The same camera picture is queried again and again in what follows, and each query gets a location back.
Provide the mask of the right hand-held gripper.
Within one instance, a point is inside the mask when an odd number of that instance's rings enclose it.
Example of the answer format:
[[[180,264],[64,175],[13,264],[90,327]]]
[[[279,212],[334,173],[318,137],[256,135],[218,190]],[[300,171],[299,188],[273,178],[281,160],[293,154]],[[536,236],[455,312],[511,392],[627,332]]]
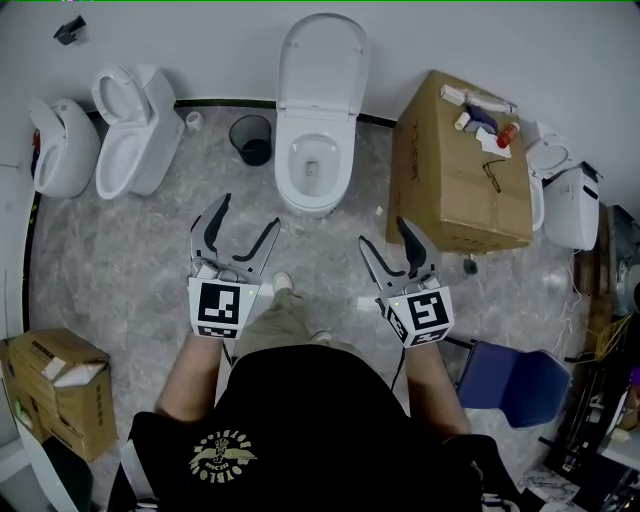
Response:
[[[397,216],[396,225],[404,241],[409,277],[435,272],[440,254],[429,237],[405,217]],[[434,274],[396,286],[406,272],[392,270],[366,237],[358,240],[369,275],[383,290],[376,299],[382,317],[402,346],[413,348],[444,339],[455,324],[450,289],[441,285]]]

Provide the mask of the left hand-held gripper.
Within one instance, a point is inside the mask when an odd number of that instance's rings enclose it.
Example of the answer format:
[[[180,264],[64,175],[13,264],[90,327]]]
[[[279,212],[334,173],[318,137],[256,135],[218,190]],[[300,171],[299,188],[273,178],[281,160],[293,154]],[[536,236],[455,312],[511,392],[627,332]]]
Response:
[[[217,265],[211,261],[219,260],[215,241],[230,200],[231,193],[220,196],[191,227],[190,255],[195,262],[188,279],[188,295],[191,326],[196,335],[237,340],[263,284],[255,273],[263,271],[281,222],[278,217],[271,221],[246,255],[232,256],[236,268]]]

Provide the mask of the person's right forearm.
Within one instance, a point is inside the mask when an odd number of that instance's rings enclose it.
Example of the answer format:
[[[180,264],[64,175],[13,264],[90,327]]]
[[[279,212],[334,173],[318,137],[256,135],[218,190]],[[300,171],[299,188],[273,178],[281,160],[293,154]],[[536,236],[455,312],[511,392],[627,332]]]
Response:
[[[471,426],[436,343],[406,352],[411,418],[434,438],[469,435]]]

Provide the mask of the person's left forearm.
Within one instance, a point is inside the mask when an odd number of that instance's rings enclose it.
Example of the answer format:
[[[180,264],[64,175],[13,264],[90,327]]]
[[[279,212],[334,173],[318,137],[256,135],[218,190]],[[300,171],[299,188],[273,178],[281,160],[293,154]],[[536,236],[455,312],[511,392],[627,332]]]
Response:
[[[213,407],[222,340],[190,333],[156,401],[155,412],[183,423],[201,421]]]

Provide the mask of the white toilet with tank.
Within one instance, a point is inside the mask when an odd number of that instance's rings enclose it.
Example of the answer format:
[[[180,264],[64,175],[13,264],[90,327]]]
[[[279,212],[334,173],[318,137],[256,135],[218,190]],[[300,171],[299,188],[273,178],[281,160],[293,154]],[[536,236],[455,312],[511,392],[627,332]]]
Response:
[[[128,193],[151,195],[185,130],[167,77],[153,65],[107,65],[95,76],[91,92],[108,124],[96,165],[99,196],[114,200]]]

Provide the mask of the white egg-shaped toilet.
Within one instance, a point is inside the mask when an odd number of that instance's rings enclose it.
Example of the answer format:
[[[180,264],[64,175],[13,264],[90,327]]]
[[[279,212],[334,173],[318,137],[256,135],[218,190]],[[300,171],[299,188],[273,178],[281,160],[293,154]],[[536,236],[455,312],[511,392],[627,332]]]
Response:
[[[61,99],[48,106],[42,100],[32,98],[28,107],[31,121],[40,135],[35,190],[55,199],[80,195],[93,176],[101,148],[93,123],[70,99]]]

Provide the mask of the large closed cardboard box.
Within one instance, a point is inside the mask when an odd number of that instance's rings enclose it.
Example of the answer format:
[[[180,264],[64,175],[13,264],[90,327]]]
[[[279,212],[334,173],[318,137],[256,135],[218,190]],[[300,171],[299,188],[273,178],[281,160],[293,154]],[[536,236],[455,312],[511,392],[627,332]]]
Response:
[[[416,224],[444,252],[487,253],[528,246],[533,240],[529,173],[520,135],[511,158],[483,152],[475,133],[457,131],[464,106],[440,97],[448,84],[483,96],[492,93],[433,70],[399,117],[392,134],[389,219],[386,238],[401,240],[396,217]],[[491,166],[501,193],[485,175]]]

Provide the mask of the black mesh waste bin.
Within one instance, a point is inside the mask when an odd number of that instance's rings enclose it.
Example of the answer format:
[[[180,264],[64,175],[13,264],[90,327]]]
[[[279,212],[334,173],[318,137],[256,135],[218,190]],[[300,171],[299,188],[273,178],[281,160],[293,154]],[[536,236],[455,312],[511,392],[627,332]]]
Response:
[[[259,167],[272,155],[272,127],[259,115],[246,115],[238,119],[229,130],[229,140],[245,164]]]

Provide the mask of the black eyeglasses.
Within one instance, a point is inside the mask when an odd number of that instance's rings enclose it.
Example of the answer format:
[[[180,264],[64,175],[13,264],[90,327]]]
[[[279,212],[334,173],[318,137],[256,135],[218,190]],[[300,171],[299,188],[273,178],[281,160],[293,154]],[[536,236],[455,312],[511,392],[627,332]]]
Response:
[[[489,179],[489,181],[491,182],[493,188],[497,193],[501,193],[502,188],[500,186],[500,183],[496,174],[492,171],[491,166],[494,164],[502,163],[502,162],[505,162],[505,159],[494,159],[482,164],[482,169],[485,175],[487,176],[487,178]]]

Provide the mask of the white tissue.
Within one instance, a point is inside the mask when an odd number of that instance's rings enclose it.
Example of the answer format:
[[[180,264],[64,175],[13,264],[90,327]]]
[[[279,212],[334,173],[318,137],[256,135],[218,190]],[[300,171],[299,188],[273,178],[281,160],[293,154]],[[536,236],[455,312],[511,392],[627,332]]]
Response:
[[[510,147],[500,148],[497,144],[497,136],[488,133],[483,127],[477,129],[475,138],[480,142],[483,152],[491,153],[505,159],[511,158]]]

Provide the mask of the blue folding chair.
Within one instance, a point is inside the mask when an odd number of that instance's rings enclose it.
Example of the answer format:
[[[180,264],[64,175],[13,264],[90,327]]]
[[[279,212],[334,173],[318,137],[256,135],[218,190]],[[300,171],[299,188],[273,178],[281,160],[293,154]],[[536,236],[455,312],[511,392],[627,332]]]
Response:
[[[514,429],[543,425],[556,418],[571,375],[551,353],[450,336],[446,340],[469,350],[457,384],[463,407],[500,410]]]

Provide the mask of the dark blue cloth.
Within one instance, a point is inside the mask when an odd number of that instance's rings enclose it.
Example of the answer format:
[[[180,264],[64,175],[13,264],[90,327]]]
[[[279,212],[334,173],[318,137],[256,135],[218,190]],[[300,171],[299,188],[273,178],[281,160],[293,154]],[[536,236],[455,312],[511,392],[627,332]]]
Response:
[[[496,120],[482,108],[467,104],[465,106],[465,113],[469,116],[469,120],[463,128],[465,133],[475,133],[479,128],[482,128],[489,134],[497,134],[498,124]]]

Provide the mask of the person's black printed shirt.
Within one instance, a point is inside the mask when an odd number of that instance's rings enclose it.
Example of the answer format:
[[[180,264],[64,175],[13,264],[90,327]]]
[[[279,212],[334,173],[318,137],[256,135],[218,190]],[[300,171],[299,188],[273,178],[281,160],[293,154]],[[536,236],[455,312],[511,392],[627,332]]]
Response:
[[[492,438],[435,439],[327,347],[245,356],[203,420],[141,412],[130,439],[158,512],[525,512]]]

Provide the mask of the brown wooden cabinet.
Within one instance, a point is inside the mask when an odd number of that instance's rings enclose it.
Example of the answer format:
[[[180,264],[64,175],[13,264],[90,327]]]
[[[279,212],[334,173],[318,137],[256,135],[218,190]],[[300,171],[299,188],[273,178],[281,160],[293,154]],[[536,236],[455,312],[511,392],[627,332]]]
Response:
[[[588,299],[589,313],[586,323],[584,349],[594,351],[598,336],[611,323],[614,308],[614,277],[611,257],[612,243],[610,209],[599,204],[599,224],[594,247],[575,256],[576,285]]]

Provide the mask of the white wrapped tube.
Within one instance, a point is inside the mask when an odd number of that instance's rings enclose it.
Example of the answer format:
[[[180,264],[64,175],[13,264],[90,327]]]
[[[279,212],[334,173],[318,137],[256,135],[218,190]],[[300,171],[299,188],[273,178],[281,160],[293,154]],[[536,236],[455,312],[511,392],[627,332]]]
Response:
[[[470,106],[478,107],[486,111],[498,112],[507,115],[516,115],[517,106],[493,97],[483,96],[475,91],[466,90],[464,92],[465,103]]]

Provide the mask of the white foam insert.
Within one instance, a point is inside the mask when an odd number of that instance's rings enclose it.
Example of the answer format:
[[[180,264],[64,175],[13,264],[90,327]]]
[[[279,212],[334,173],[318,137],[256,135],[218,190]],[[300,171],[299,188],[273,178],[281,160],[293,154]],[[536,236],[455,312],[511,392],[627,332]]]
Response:
[[[41,371],[41,376],[54,388],[82,387],[89,384],[106,366],[104,361],[71,364],[54,357]]]

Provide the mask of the yellow fly swatter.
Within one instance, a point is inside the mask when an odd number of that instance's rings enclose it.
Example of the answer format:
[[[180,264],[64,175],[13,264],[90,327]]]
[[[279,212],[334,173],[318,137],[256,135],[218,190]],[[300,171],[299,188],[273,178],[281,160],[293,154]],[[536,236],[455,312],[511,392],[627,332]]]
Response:
[[[626,336],[632,315],[620,318],[607,325],[596,338],[595,359],[604,360]]]

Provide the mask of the open torn cardboard box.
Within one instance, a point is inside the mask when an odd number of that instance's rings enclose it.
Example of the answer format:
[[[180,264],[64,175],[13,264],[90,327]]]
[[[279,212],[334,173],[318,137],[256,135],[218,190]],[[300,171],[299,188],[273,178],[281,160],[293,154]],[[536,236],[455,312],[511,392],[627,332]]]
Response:
[[[107,366],[82,387],[54,388],[41,371],[54,358]],[[91,462],[117,438],[109,356],[66,328],[28,331],[0,354],[5,389],[16,422],[38,442],[56,437]]]

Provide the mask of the black metal rack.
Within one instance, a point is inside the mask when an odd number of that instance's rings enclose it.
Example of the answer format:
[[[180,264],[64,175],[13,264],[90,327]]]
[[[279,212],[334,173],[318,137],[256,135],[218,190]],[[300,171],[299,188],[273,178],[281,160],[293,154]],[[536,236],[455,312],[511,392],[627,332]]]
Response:
[[[632,373],[640,369],[640,313],[632,314],[626,336],[602,361],[594,351],[565,359],[574,370],[572,401],[549,447],[546,468],[578,486],[572,503],[586,512],[640,512],[640,490],[631,488],[640,469],[602,454],[625,413]]]

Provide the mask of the dark green bin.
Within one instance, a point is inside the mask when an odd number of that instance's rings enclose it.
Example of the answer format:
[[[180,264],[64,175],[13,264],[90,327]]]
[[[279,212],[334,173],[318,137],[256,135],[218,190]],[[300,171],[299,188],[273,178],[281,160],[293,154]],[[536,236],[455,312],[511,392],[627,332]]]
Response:
[[[50,487],[56,512],[92,512],[93,475],[88,464],[56,437],[43,444],[55,476]]]

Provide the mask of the black wall bracket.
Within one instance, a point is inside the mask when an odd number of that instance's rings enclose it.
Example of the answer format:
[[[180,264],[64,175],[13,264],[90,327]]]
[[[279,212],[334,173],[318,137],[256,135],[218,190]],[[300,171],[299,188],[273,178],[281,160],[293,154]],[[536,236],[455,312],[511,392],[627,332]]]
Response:
[[[54,34],[54,39],[64,46],[78,41],[80,32],[86,26],[86,21],[81,15],[76,16],[70,22],[61,25]]]

